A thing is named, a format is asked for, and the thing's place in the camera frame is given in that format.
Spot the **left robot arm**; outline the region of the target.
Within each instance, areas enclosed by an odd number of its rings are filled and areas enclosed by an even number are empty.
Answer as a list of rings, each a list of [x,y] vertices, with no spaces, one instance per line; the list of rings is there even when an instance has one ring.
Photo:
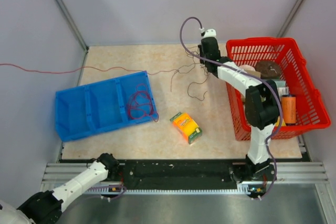
[[[56,223],[66,209],[88,189],[119,174],[112,154],[101,154],[91,166],[52,190],[40,191],[18,208],[1,201],[1,223]]]

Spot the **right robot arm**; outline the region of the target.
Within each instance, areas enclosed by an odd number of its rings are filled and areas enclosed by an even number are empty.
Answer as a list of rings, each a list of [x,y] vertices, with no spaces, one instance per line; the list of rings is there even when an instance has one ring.
[[[245,166],[233,168],[237,182],[256,180],[270,166],[269,144],[280,115],[281,105],[274,81],[264,81],[238,67],[230,58],[221,56],[217,39],[203,37],[199,44],[200,63],[215,77],[230,84],[245,97],[245,117],[251,126],[250,147]]]

